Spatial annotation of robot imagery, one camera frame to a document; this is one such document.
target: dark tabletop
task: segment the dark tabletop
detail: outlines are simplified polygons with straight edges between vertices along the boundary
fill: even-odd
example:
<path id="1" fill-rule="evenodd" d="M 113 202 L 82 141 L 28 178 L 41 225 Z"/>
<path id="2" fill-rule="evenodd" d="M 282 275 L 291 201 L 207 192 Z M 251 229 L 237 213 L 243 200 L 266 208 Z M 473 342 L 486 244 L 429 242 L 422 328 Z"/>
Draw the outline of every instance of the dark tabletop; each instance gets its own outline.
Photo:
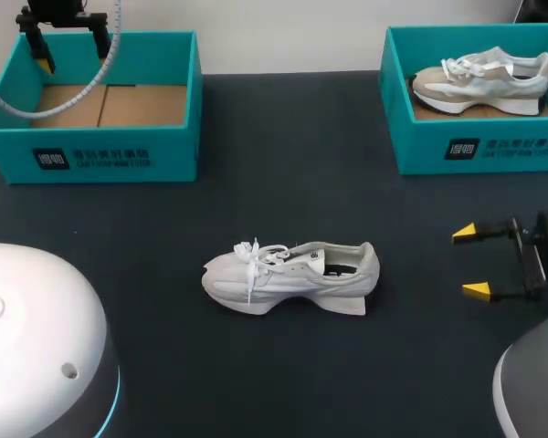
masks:
<path id="1" fill-rule="evenodd" d="M 75 265 L 101 297 L 131 436 L 501 437 L 497 360 L 548 317 L 463 283 L 519 284 L 507 240 L 453 247 L 473 220 L 548 209 L 548 174 L 400 177 L 374 72 L 209 76 L 199 180 L 12 186 L 0 242 Z M 233 244 L 371 242 L 365 318 L 286 302 L 220 307 L 203 264 Z"/>

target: shoe insole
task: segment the shoe insole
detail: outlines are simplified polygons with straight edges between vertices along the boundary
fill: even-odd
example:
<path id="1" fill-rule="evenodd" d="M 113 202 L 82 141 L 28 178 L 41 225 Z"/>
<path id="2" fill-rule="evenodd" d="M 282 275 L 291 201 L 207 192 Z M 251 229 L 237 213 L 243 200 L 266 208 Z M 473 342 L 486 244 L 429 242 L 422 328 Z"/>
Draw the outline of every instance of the shoe insole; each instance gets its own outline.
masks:
<path id="1" fill-rule="evenodd" d="M 355 274 L 357 268 L 346 265 L 325 265 L 325 276 L 342 276 L 345 274 Z"/>

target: teal shoe box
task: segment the teal shoe box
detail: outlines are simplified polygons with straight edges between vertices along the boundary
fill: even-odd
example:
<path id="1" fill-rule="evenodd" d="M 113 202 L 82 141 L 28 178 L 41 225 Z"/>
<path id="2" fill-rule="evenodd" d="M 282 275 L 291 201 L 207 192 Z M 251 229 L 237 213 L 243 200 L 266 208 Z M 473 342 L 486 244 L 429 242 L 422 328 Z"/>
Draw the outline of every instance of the teal shoe box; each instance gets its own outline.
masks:
<path id="1" fill-rule="evenodd" d="M 417 120 L 406 80 L 441 59 L 499 46 L 548 52 L 548 24 L 390 27 L 380 89 L 401 174 L 548 171 L 548 117 Z"/>
<path id="2" fill-rule="evenodd" d="M 49 76 L 20 36 L 0 96 L 35 111 L 47 85 L 88 84 L 100 69 L 91 33 L 45 34 Z M 196 178 L 203 76 L 195 32 L 122 32 L 107 85 L 187 86 L 180 125 L 32 128 L 0 108 L 0 172 L 8 183 L 191 182 Z"/>

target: cardboard insert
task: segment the cardboard insert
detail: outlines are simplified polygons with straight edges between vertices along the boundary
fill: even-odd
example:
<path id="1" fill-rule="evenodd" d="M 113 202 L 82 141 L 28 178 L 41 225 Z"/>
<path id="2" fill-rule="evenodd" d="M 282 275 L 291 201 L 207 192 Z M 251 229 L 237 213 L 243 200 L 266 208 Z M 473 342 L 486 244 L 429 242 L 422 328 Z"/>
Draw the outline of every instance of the cardboard insert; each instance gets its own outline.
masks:
<path id="1" fill-rule="evenodd" d="M 416 120 L 501 119 L 508 117 L 524 117 L 517 114 L 508 114 L 507 112 L 500 111 L 489 105 L 475 105 L 465 109 L 459 115 L 444 114 L 442 112 L 437 112 L 428 106 L 422 105 L 410 87 L 408 87 L 408 94 L 410 95 L 412 110 L 414 110 L 414 117 Z M 547 102 L 543 111 L 536 117 L 548 117 Z"/>
<path id="2" fill-rule="evenodd" d="M 85 86 L 43 88 L 37 111 L 50 110 L 77 96 Z M 182 125 L 186 86 L 97 86 L 73 108 L 57 116 L 33 120 L 32 128 L 97 128 Z"/>

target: white robot body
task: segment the white robot body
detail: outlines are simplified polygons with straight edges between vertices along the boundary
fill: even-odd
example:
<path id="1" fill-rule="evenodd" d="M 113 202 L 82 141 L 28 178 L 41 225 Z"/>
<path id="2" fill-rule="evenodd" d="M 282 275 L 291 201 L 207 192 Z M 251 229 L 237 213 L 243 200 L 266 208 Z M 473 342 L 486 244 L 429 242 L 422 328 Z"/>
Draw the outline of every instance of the white robot body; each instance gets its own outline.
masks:
<path id="1" fill-rule="evenodd" d="M 55 255 L 0 244 L 0 438 L 100 438 L 120 389 L 88 280 Z"/>

